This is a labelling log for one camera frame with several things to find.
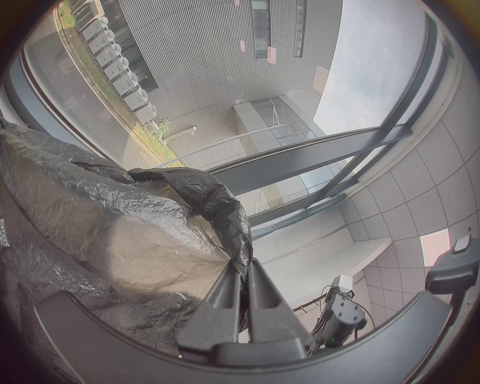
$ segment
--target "metal pole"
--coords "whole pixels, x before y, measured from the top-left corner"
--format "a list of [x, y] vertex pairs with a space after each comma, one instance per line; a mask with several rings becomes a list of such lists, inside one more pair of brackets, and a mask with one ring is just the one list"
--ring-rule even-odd
[[234, 136], [234, 137], [229, 137], [228, 139], [225, 139], [225, 140], [222, 140], [222, 141], [219, 141], [218, 143], [214, 143], [214, 144], [210, 144], [210, 145], [206, 145], [205, 147], [202, 147], [202, 148], [198, 148], [198, 149], [195, 149], [194, 151], [190, 151], [188, 153], [185, 153], [184, 155], [180, 155], [180, 156], [177, 156], [169, 161], [166, 161], [162, 164], [159, 164], [157, 165], [155, 168], [162, 168], [164, 167], [165, 165], [168, 165], [168, 164], [171, 164], [177, 160], [181, 160], [183, 159], [184, 157], [187, 157], [187, 156], [190, 156], [190, 155], [194, 155], [198, 152], [201, 152], [205, 149], [208, 149], [208, 148], [212, 148], [216, 145], [219, 145], [219, 144], [223, 144], [223, 143], [228, 143], [229, 141], [232, 141], [232, 140], [235, 140], [235, 139], [239, 139], [241, 137], [245, 137], [245, 136], [249, 136], [251, 134], [254, 134], [254, 133], [258, 133], [258, 132], [263, 132], [263, 131], [267, 131], [269, 129], [275, 129], [275, 128], [278, 128], [278, 127], [282, 127], [284, 125], [289, 125], [290, 123], [287, 123], [287, 124], [280, 124], [280, 125], [276, 125], [274, 127], [267, 127], [267, 128], [262, 128], [262, 129], [259, 129], [259, 130], [256, 130], [256, 131], [252, 131], [252, 132], [247, 132], [247, 133], [242, 133], [241, 135], [238, 135], [238, 136]]

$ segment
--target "curb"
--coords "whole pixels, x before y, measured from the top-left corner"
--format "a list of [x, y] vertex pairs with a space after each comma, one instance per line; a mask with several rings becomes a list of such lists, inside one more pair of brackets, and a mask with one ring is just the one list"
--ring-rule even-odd
[[124, 123], [122, 123], [118, 117], [118, 113], [113, 111], [111, 107], [109, 107], [106, 104], [107, 97], [103, 94], [103, 92], [98, 88], [98, 86], [93, 82], [93, 80], [87, 78], [82, 70], [79, 68], [79, 66], [82, 66], [82, 62], [78, 58], [77, 54], [73, 49], [71, 49], [70, 44], [67, 41], [67, 38], [65, 36], [65, 31], [63, 30], [63, 26], [61, 25], [60, 18], [59, 18], [59, 11], [58, 7], [55, 7], [53, 10], [53, 19], [55, 21], [55, 29], [57, 29], [57, 33], [60, 36], [60, 40], [62, 42], [63, 47], [65, 48], [65, 51], [67, 52], [68, 56], [72, 60], [74, 66], [80, 73], [80, 75], [83, 77], [85, 82], [88, 84], [90, 89], [95, 93], [95, 95], [98, 97], [100, 102], [105, 106], [105, 108], [111, 113], [111, 115], [115, 118], [115, 120], [124, 128], [125, 131], [128, 132], [128, 134], [134, 139], [137, 144], [139, 144], [140, 147], [142, 147], [154, 160], [158, 161], [159, 164], [163, 163], [164, 161], [155, 153], [153, 152], [150, 147], [148, 147], [145, 142], [141, 139], [140, 136], [136, 134], [135, 131], [131, 130], [130, 128], [126, 127]]

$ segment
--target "corrugated metal wall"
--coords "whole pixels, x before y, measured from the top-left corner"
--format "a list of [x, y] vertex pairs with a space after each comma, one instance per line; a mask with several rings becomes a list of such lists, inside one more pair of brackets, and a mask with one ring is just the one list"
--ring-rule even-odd
[[[193, 125], [169, 145], [177, 155], [237, 134], [232, 105], [287, 95], [314, 115], [321, 95], [312, 88], [317, 66], [330, 69], [335, 51], [341, 0], [307, 3], [303, 58], [294, 58], [296, 0], [271, 0], [272, 46], [276, 64], [254, 58], [251, 3], [239, 0], [120, 0], [158, 89], [148, 93], [169, 119], [170, 133]], [[245, 42], [245, 52], [240, 41]], [[245, 156], [239, 140], [220, 150], [190, 156], [185, 165], [204, 168]]]

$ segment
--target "grass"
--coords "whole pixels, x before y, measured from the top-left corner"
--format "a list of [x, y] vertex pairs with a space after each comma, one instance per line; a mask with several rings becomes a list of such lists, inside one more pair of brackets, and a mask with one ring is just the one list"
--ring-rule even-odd
[[[128, 127], [132, 128], [132, 131], [142, 140], [146, 146], [148, 146], [152, 152], [154, 152], [160, 159], [167, 161], [176, 157], [175, 153], [168, 147], [166, 147], [160, 140], [154, 135], [147, 134], [143, 128], [139, 125], [135, 116], [127, 109], [123, 101], [118, 97], [115, 90], [110, 83], [104, 77], [100, 71], [94, 59], [90, 55], [83, 38], [77, 31], [75, 25], [75, 19], [70, 12], [69, 1], [65, 0], [59, 5], [59, 18], [62, 28], [65, 32], [65, 37], [70, 47], [75, 51], [78, 59], [82, 64], [81, 71], [84, 76], [89, 77], [101, 90], [107, 101], [112, 106], [112, 109], [116, 111], [118, 116], [125, 122]], [[183, 164], [179, 161], [168, 165], [169, 167], [183, 167]]]

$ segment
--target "cloudy sky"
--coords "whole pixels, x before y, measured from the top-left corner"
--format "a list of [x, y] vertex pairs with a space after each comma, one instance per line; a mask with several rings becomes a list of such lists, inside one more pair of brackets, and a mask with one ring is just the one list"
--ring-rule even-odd
[[425, 17], [414, 0], [344, 0], [332, 67], [314, 121], [325, 134], [378, 126], [420, 54]]

